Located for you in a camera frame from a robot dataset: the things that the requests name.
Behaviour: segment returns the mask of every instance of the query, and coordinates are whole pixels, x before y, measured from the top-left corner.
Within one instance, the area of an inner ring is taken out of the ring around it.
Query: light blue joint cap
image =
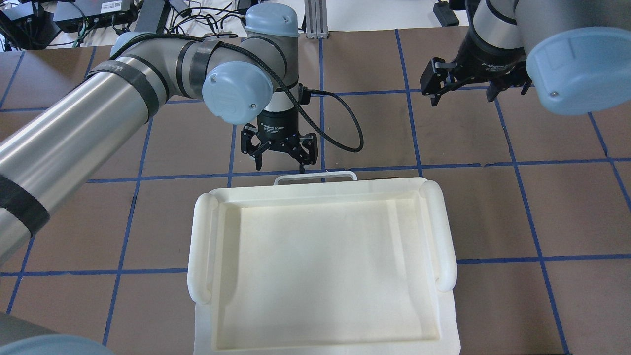
[[[250,32],[284,37],[298,37],[298,16],[287,5],[264,3],[245,14],[245,29]]]
[[[208,74],[201,93],[214,115],[230,124],[245,124],[268,105],[274,88],[261,68],[231,61],[219,64]]]
[[[114,355],[90,339],[75,335],[50,334],[18,340],[0,347],[0,355]]]
[[[116,53],[116,51],[118,51],[122,46],[124,46],[130,40],[140,35],[144,35],[145,33],[151,33],[151,32],[125,32],[123,33],[122,35],[119,36],[119,38],[116,39],[116,43],[114,44],[114,46],[112,47],[112,50],[110,51],[110,56]]]
[[[631,31],[584,27],[556,34],[533,48],[526,69],[555,114],[608,109],[631,99]]]

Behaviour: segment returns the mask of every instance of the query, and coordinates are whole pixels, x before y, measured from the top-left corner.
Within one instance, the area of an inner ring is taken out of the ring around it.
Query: electronic device
[[[162,33],[167,24],[170,3],[164,0],[144,0],[143,10],[138,13],[136,32]]]
[[[191,9],[189,9],[189,6],[182,0],[168,0],[168,2],[171,4],[171,7],[173,7],[173,10],[181,16],[186,17],[191,15]]]
[[[259,0],[234,0],[237,3],[236,11],[238,11],[241,15],[245,15],[247,10],[249,10],[254,5],[259,3]]]
[[[100,28],[130,23],[138,17],[133,0],[76,0],[58,3],[53,20],[63,32],[77,32],[85,15],[87,28]]]
[[[443,27],[460,25],[460,20],[458,20],[454,10],[449,8],[449,3],[447,1],[439,0],[435,3],[433,12],[440,22],[440,25]]]
[[[39,3],[14,6],[0,11],[0,33],[7,39],[7,45],[10,42],[16,48],[44,49],[59,32],[52,16]]]

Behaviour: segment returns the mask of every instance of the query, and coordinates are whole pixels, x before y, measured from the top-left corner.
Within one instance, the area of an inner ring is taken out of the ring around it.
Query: grid of blue tape
[[[399,31],[395,30],[394,31],[395,36],[396,36],[396,41],[397,41],[397,46],[398,46],[398,51],[399,51],[399,58],[401,60],[401,69],[402,69],[402,74],[403,74],[403,78],[404,78],[404,83],[405,83],[405,89],[404,90],[384,90],[384,91],[367,91],[367,92],[341,92],[341,93],[337,93],[340,96],[344,96],[344,95],[384,95],[384,94],[391,94],[391,93],[405,93],[406,94],[406,99],[407,99],[407,104],[408,104],[408,114],[410,115],[410,127],[411,127],[411,132],[412,132],[412,139],[413,139],[413,143],[414,143],[414,151],[415,151],[415,157],[416,157],[416,165],[404,165],[404,166],[386,166],[386,167],[358,167],[358,168],[351,168],[350,170],[352,171],[396,171],[396,170],[408,170],[408,169],[416,169],[418,171],[419,176],[422,176],[423,174],[423,169],[450,169],[450,168],[461,168],[461,167],[482,167],[481,164],[433,164],[433,165],[423,165],[421,163],[421,158],[420,158],[420,152],[418,149],[418,142],[416,140],[416,126],[414,123],[414,115],[413,115],[413,111],[412,111],[412,103],[411,103],[411,95],[410,93],[413,92],[419,92],[419,89],[415,89],[415,88],[410,88],[410,84],[408,83],[408,75],[407,75],[407,70],[406,70],[406,65],[405,65],[405,60],[404,60],[404,56],[403,56],[403,46],[401,45],[401,38],[399,36]],[[96,51],[96,47],[92,50],[92,54],[90,57],[90,62],[88,63],[88,68],[86,69],[86,75],[87,72],[89,71],[89,69],[91,68],[92,65],[92,61],[94,60],[94,55],[95,55],[95,51]],[[4,101],[6,100],[7,94],[9,93],[9,90],[11,88],[11,85],[13,84],[13,81],[15,80],[15,76],[18,72],[18,68],[20,67],[20,64],[22,62],[24,58],[24,52],[22,52],[17,64],[16,64],[16,68],[13,71],[13,74],[11,75],[11,78],[9,80],[7,89],[5,90],[5,92],[3,93],[2,98],[0,99],[0,112],[20,112],[20,111],[41,111],[46,109],[46,107],[39,107],[39,108],[31,108],[31,109],[2,109],[2,106],[4,104]],[[319,40],[319,64],[320,64],[320,89],[323,90],[324,89],[324,50],[323,50],[323,44],[322,44],[322,39]],[[482,90],[482,89],[486,89],[487,87],[484,86],[479,86],[479,87],[464,87],[461,88],[460,90]],[[167,102],[168,104],[189,104],[189,103],[194,103],[194,102],[200,102],[199,100],[175,100],[175,101],[170,101]],[[319,97],[319,104],[320,104],[320,124],[321,127],[325,127],[324,124],[324,97]],[[629,208],[629,210],[631,211],[631,199],[629,198],[629,194],[626,190],[626,187],[620,177],[620,174],[618,172],[618,169],[616,168],[615,162],[630,162],[631,161],[631,157],[628,158],[614,158],[614,157],[610,157],[609,156],[609,152],[606,146],[606,143],[603,139],[603,136],[600,132],[600,129],[598,128],[598,125],[596,124],[596,120],[594,119],[593,115],[591,113],[589,113],[589,118],[591,120],[591,123],[594,127],[594,130],[598,136],[598,139],[600,141],[600,144],[602,146],[602,149],[604,151],[605,154],[605,158],[603,159],[573,159],[573,160],[539,160],[539,161],[517,161],[515,158],[515,154],[512,148],[512,144],[510,142],[510,136],[509,136],[509,132],[508,129],[506,127],[506,124],[504,122],[504,115],[502,114],[502,108],[500,106],[500,101],[496,100],[495,101],[495,107],[497,108],[497,114],[499,116],[500,119],[500,123],[504,129],[504,135],[506,137],[506,141],[509,147],[509,153],[510,153],[510,162],[497,162],[497,163],[493,163],[493,164],[487,164],[484,165],[486,166],[512,166],[514,171],[515,171],[515,175],[517,178],[517,183],[519,185],[519,190],[522,196],[522,200],[523,200],[523,204],[524,204],[524,208],[526,210],[526,215],[528,217],[528,222],[530,225],[530,229],[531,229],[531,234],[533,237],[533,243],[535,245],[536,251],[537,251],[537,256],[536,257],[525,257],[525,258],[492,258],[492,259],[460,259],[458,260],[458,264],[459,265],[471,265],[471,264],[492,264],[492,263],[539,263],[541,266],[541,273],[542,273],[542,277],[543,280],[546,284],[546,289],[548,291],[548,297],[550,299],[550,306],[552,308],[552,312],[554,315],[554,319],[555,322],[557,324],[557,330],[558,330],[558,334],[559,334],[559,338],[560,338],[560,342],[561,345],[563,347],[563,351],[566,354],[569,354],[569,347],[567,345],[567,341],[565,340],[565,336],[563,333],[563,327],[562,327],[562,320],[560,319],[560,316],[558,314],[557,311],[557,306],[556,306],[556,302],[555,302],[555,298],[554,298],[554,293],[553,293],[553,289],[552,286],[550,284],[550,279],[548,277],[548,272],[546,270],[546,262],[562,262],[562,261],[580,261],[580,260],[617,260],[617,259],[630,259],[631,258],[631,254],[614,254],[614,255],[570,255],[570,256],[543,256],[543,252],[541,250],[541,246],[539,243],[539,239],[537,237],[537,232],[536,232],[536,228],[535,228],[535,224],[533,221],[533,217],[532,217],[532,213],[530,211],[530,206],[528,203],[528,198],[526,196],[526,191],[524,189],[524,185],[521,179],[521,175],[519,172],[519,167],[522,165],[547,165],[547,164],[583,164],[583,163],[595,163],[595,162],[607,162],[610,164],[611,168],[613,169],[613,173],[616,177],[616,180],[618,182],[618,185],[620,187],[620,191],[622,193],[622,195],[624,196],[625,201],[627,202],[627,207]],[[108,312],[108,316],[107,316],[107,323],[105,325],[105,332],[103,334],[103,344],[107,345],[107,340],[108,340],[108,336],[109,336],[109,331],[110,331],[110,327],[112,324],[112,317],[114,314],[114,308],[116,305],[116,298],[117,298],[117,293],[118,293],[118,288],[119,288],[119,284],[120,284],[120,279],[121,279],[121,275],[127,275],[127,274],[168,274],[168,273],[184,273],[187,272],[186,268],[149,268],[149,269],[124,269],[123,268],[123,264],[124,264],[124,259],[125,259],[125,253],[126,253],[126,248],[127,248],[127,240],[129,238],[129,231],[131,229],[131,224],[133,221],[133,217],[134,217],[134,209],[136,208],[136,199],[138,197],[138,192],[140,189],[140,184],[142,181],[147,181],[147,180],[163,180],[163,179],[196,179],[196,178],[218,178],[218,177],[224,177],[224,178],[228,178],[228,187],[230,187],[232,185],[232,178],[235,176],[262,176],[262,175],[279,175],[279,174],[293,174],[296,173],[297,171],[267,171],[267,172],[238,172],[235,173],[233,172],[233,163],[234,163],[234,154],[235,154],[235,139],[236,139],[236,132],[237,132],[237,127],[234,126],[232,129],[232,147],[230,150],[230,165],[228,166],[228,172],[225,174],[190,174],[190,175],[172,175],[172,176],[143,176],[143,167],[144,167],[144,160],[146,157],[146,152],[147,152],[147,146],[149,144],[149,139],[150,139],[150,135],[151,135],[151,127],[153,126],[153,120],[150,120],[148,123],[148,129],[147,129],[147,133],[146,133],[146,137],[144,140],[144,146],[143,146],[143,151],[142,151],[142,155],[141,155],[141,160],[140,160],[140,164],[138,167],[138,174],[136,177],[130,177],[130,178],[120,178],[120,179],[92,179],[89,180],[89,183],[119,183],[119,182],[135,182],[136,183],[136,187],[134,190],[134,195],[132,198],[132,202],[131,202],[131,206],[129,207],[129,216],[127,218],[127,226],[126,226],[126,230],[125,230],[125,235],[124,235],[124,239],[123,239],[123,245],[121,248],[121,255],[119,258],[119,264],[118,267],[116,269],[112,269],[112,270],[63,270],[63,271],[25,271],[26,268],[26,264],[28,261],[28,257],[30,255],[31,249],[33,247],[33,244],[36,240],[36,238],[31,238],[31,240],[29,240],[29,244],[27,247],[27,251],[26,254],[24,256],[24,259],[22,261],[21,264],[21,268],[19,272],[2,272],[0,273],[0,275],[2,276],[13,276],[13,277],[17,277],[15,286],[13,288],[13,292],[11,295],[11,299],[9,300],[9,305],[7,307],[7,313],[11,313],[11,309],[13,307],[13,304],[15,302],[15,299],[17,297],[18,294],[18,289],[20,287],[20,282],[22,280],[22,277],[29,277],[29,276],[54,276],[54,275],[115,275],[116,279],[115,279],[115,284],[114,284],[114,290],[112,292],[112,299],[110,302],[110,307],[109,307],[109,312]],[[324,139],[321,138],[321,147],[322,147],[322,152],[321,152],[321,166],[320,169],[315,169],[315,170],[310,170],[312,172],[319,172],[319,171],[324,171],[325,167],[326,167],[326,163],[325,163],[325,154],[324,154]],[[342,170],[342,169],[328,169],[328,171],[335,171],[335,170]]]

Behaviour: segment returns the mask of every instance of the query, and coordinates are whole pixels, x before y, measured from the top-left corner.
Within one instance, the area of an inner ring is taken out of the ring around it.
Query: white handle
[[[436,288],[440,292],[449,292],[456,286],[458,268],[449,221],[447,220],[445,198],[440,186],[434,181],[423,183],[420,192],[427,199],[434,245],[440,265],[439,276],[436,278]]]
[[[209,221],[208,217],[213,215],[212,211],[218,206],[219,201],[210,193],[201,195],[195,203],[187,284],[189,294],[197,304],[210,303],[212,298],[214,265],[210,265],[210,262],[215,260],[215,238],[211,239],[211,237],[215,234],[211,232],[211,229],[216,220],[211,218]]]
[[[357,175],[352,171],[327,171],[327,172],[313,172],[311,174],[294,174],[294,175],[282,175],[274,180],[274,186],[278,185],[281,181],[296,181],[296,180],[311,180],[318,178],[343,178],[349,177],[353,181],[357,181]]]

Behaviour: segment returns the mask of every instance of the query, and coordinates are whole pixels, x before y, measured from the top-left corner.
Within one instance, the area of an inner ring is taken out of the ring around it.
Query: white tray
[[[458,354],[455,283],[442,192],[422,177],[223,188],[195,205],[197,355]]]

